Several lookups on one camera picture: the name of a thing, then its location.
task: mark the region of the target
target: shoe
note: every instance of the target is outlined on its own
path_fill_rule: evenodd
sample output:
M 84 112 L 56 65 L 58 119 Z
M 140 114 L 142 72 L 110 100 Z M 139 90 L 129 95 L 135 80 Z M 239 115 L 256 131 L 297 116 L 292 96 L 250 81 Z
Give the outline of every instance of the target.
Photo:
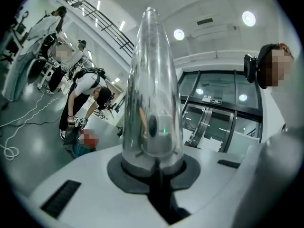
M 49 89 L 46 91 L 46 93 L 49 94 L 49 95 L 53 95 L 54 94 L 54 92 L 50 91 Z
M 66 132 L 60 130 L 60 138 L 65 139 L 66 138 Z

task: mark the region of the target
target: air vent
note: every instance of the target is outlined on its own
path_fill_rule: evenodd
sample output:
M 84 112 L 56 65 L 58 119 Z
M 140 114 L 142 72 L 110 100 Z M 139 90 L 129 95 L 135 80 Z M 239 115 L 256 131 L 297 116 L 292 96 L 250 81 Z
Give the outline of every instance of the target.
M 202 24 L 206 24 L 206 23 L 210 23 L 210 22 L 213 22 L 213 19 L 212 19 L 212 18 L 203 19 L 203 20 L 197 21 L 197 24 L 198 24 L 198 25 L 202 25 Z

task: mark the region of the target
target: white shirt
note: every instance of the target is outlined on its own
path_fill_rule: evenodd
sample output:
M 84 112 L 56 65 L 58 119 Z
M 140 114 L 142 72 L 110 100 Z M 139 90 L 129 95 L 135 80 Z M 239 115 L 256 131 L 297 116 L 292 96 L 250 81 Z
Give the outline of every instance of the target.
M 80 79 L 76 80 L 77 87 L 75 88 L 76 96 L 79 96 L 81 93 L 85 95 L 94 95 L 94 90 L 98 87 L 107 87 L 106 82 L 103 78 L 100 77 L 99 84 L 92 88 L 93 84 L 96 82 L 97 74 L 87 73 L 83 75 Z
M 42 38 L 46 35 L 57 33 L 56 27 L 60 22 L 59 16 L 49 16 L 43 18 L 38 24 L 36 24 L 29 32 L 28 39 L 24 42 L 23 49 L 20 52 L 20 55 L 27 54 L 33 50 L 36 50 L 36 45 L 33 46 L 35 43 L 38 45 L 42 44 Z
M 61 68 L 66 72 L 69 71 L 82 58 L 83 54 L 83 51 L 74 52 L 69 59 L 61 62 Z

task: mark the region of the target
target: white cable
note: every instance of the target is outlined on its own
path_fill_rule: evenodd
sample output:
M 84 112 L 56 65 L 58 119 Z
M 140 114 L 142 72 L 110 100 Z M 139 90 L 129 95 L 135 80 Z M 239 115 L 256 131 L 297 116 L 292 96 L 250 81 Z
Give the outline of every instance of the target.
M 11 138 L 13 138 L 13 137 L 17 134 L 18 130 L 19 130 L 21 127 L 23 127 L 23 126 L 25 125 L 25 123 L 26 123 L 28 120 L 33 119 L 34 116 L 38 115 L 39 112 L 43 111 L 43 110 L 44 110 L 45 108 L 47 108 L 53 101 L 58 100 L 58 99 L 63 99 L 63 98 L 56 98 L 56 99 L 51 100 L 51 102 L 49 102 L 45 107 L 43 107 L 41 110 L 39 110 L 39 111 L 38 111 L 36 114 L 34 114 L 31 118 L 25 120 L 24 124 L 23 124 L 22 126 L 20 126 L 19 128 L 17 128 L 17 130 L 15 131 L 15 133 L 14 133 L 10 138 L 8 138 L 8 139 L 5 141 L 4 146 L 0 144 L 0 147 L 2 147 L 2 148 L 4 149 L 4 151 L 3 151 L 4 156 L 5 156 L 5 158 L 6 158 L 8 161 L 12 161 L 16 156 L 19 155 L 19 150 L 18 150 L 16 147 L 9 147 L 9 148 L 7 148 L 8 141 L 9 141 Z
M 26 117 L 30 112 L 36 110 L 36 109 L 37 109 L 37 106 L 38 106 L 38 102 L 41 101 L 42 97 L 40 98 L 40 100 L 38 100 L 38 101 L 36 102 L 36 107 L 35 107 L 34 109 L 30 110 L 28 113 L 26 113 L 26 114 L 25 114 L 24 116 L 22 116 L 22 117 L 20 117 L 20 118 L 18 118 L 18 119 L 16 119 L 16 120 L 13 120 L 13 121 L 11 121 L 11 122 L 9 122 L 9 123 L 7 123 L 7 124 L 4 124 L 4 125 L 0 126 L 0 128 L 1 128 L 1 127 L 4 127 L 4 126 L 6 126 L 6 125 L 9 125 L 9 124 L 11 124 L 11 123 L 13 123 L 13 122 L 15 122 L 15 121 L 18 121 L 18 120 L 20 120 L 20 119 Z

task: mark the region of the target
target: black cable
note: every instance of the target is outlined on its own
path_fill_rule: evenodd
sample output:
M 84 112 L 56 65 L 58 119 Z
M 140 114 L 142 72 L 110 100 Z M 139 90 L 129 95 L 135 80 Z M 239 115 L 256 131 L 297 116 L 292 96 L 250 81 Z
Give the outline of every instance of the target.
M 12 126 L 12 127 L 20 127 L 22 125 L 31 125 L 31 124 L 34 124 L 34 125 L 38 125 L 38 126 L 41 126 L 43 124 L 54 124 L 55 122 L 57 122 L 59 119 L 61 118 L 61 116 L 54 122 L 43 122 L 43 123 L 23 123 L 23 124 L 19 124 L 19 125 L 13 125 L 13 124 L 8 124 L 8 125 L 5 125 L 5 126 Z

